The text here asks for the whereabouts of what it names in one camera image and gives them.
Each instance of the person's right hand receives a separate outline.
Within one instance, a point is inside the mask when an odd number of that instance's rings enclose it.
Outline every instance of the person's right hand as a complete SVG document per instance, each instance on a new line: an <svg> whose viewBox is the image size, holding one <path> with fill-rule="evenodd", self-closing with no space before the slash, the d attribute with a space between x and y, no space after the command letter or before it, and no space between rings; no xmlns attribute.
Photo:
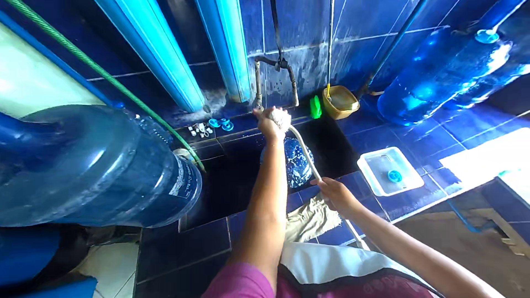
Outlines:
<svg viewBox="0 0 530 298"><path fill-rule="evenodd" d="M311 184L318 185L322 194L330 200L327 202L330 209L338 211L345 218L350 218L353 211L363 206L344 184L336 180L322 177L320 181L311 180Z"/></svg>

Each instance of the blue bottle cap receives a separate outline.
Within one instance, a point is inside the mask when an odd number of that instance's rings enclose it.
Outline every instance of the blue bottle cap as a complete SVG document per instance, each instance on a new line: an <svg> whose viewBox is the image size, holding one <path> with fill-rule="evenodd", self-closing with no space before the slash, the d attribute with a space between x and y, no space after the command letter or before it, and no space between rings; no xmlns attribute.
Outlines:
<svg viewBox="0 0 530 298"><path fill-rule="evenodd" d="M221 125L221 128L222 128L224 131L229 132L230 130L234 129L234 124L233 124L232 122L230 122L230 120L229 120L229 121L223 123L223 124Z"/></svg>
<svg viewBox="0 0 530 298"><path fill-rule="evenodd" d="M210 120L208 120L208 124L210 124L210 126L212 126L212 127L219 127L219 126L221 126L221 124L219 124L219 121L217 121L217 119L210 119Z"/></svg>
<svg viewBox="0 0 530 298"><path fill-rule="evenodd" d="M499 35L494 30L479 30L475 33L475 40L480 43L494 43L499 40Z"/></svg>
<svg viewBox="0 0 530 298"><path fill-rule="evenodd" d="M396 170L388 171L388 179L392 182L400 182L403 180L403 177L401 176L401 173L399 173Z"/></svg>

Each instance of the blue pipe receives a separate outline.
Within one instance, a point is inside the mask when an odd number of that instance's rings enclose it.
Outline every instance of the blue pipe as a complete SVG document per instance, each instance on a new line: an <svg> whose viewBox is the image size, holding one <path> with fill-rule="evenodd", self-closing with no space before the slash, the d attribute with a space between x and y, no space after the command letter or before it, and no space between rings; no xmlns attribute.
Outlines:
<svg viewBox="0 0 530 298"><path fill-rule="evenodd" d="M24 30L21 26L19 26L15 21L13 21L7 14L5 14L2 11L0 11L0 22L4 24L6 27L8 27L15 34L17 34L20 38L22 38L29 45L31 45L33 48L35 48L37 51L39 51L41 54L43 54L46 58L50 59L50 61L55 63L66 74L71 76L80 85L85 87L88 91L94 94L97 98L99 98L106 105L111 106L111 107L114 106L114 103L110 99L108 99L103 93L101 93L99 89L94 87L92 83L90 83L82 75L77 73L73 68L71 68L68 64L66 64L61 58L57 57L52 51L50 51L47 47L41 44L37 39L35 39L35 37L29 34L26 30Z"/></svg>
<svg viewBox="0 0 530 298"><path fill-rule="evenodd" d="M383 56L383 58L381 58L381 61L379 61L379 64L377 65L375 70L369 75L369 77L366 79L365 84L360 88L360 90L355 92L356 95L357 95L357 98L360 98L363 94L368 92L368 87L374 81L375 76L377 75L377 73L379 73L381 68L383 68L383 65L385 64L385 62L390 57L390 54L392 54L392 52L394 51L395 47L400 42L401 38L403 38L403 36L405 35L405 32L409 29L410 25L412 24L412 22L414 22L414 20L416 19L416 17L420 13L421 9L425 6L426 2L427 2L427 0L420 0L416 4L416 7L414 7L414 10L412 10L412 12L410 13L409 17L405 21L405 24L403 24L403 26L401 26L401 29L397 33L396 37L394 38L394 40L392 41L392 43L390 44L388 49L386 50L385 55Z"/></svg>
<svg viewBox="0 0 530 298"><path fill-rule="evenodd" d="M462 215L462 213L460 213L458 208L451 202L451 199L447 200L447 203L449 204L451 209L455 212L456 216L458 216L458 218L460 218L460 220L464 223L466 228L468 230L470 230L471 232L473 232L473 233L480 233L480 232L482 232L484 230L491 229L491 228L497 226L497 224L494 221L488 220L481 227L475 227L474 225L469 223L469 221L467 221L467 218L465 218L464 215Z"/></svg>
<svg viewBox="0 0 530 298"><path fill-rule="evenodd" d="M186 112L206 102L156 0L95 0L171 98Z"/></svg>
<svg viewBox="0 0 530 298"><path fill-rule="evenodd" d="M228 96L235 102L251 99L249 63L239 0L196 0L214 50Z"/></svg>

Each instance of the yellow container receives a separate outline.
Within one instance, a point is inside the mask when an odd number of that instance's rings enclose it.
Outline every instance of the yellow container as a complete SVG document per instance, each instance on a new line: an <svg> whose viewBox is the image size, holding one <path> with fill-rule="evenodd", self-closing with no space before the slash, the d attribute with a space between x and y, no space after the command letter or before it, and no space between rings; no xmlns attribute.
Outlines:
<svg viewBox="0 0 530 298"><path fill-rule="evenodd" d="M335 120L348 117L351 113L359 109L359 101L346 87L330 87L331 102L328 99L327 89L322 91L322 101L324 109L329 116Z"/></svg>

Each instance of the hand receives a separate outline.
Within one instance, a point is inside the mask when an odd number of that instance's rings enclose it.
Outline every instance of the hand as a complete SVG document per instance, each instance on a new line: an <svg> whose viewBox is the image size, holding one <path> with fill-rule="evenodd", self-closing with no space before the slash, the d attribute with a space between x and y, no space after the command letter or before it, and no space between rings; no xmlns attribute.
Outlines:
<svg viewBox="0 0 530 298"><path fill-rule="evenodd" d="M253 109L252 112L254 115L256 115L258 119L258 128L261 130L263 135L265 136L265 139L267 140L267 143L271 142L283 142L285 138L285 133L282 133L280 131L280 128L274 121L269 119L270 113L275 109L276 107L272 107L269 109L264 110L261 112L258 109Z"/></svg>
<svg viewBox="0 0 530 298"><path fill-rule="evenodd" d="M322 194L330 201L327 202L332 210L336 210L343 217L350 219L351 214L362 208L363 205L353 196L351 191L344 184L328 177L322 180L311 180L312 185L318 185Z"/></svg>

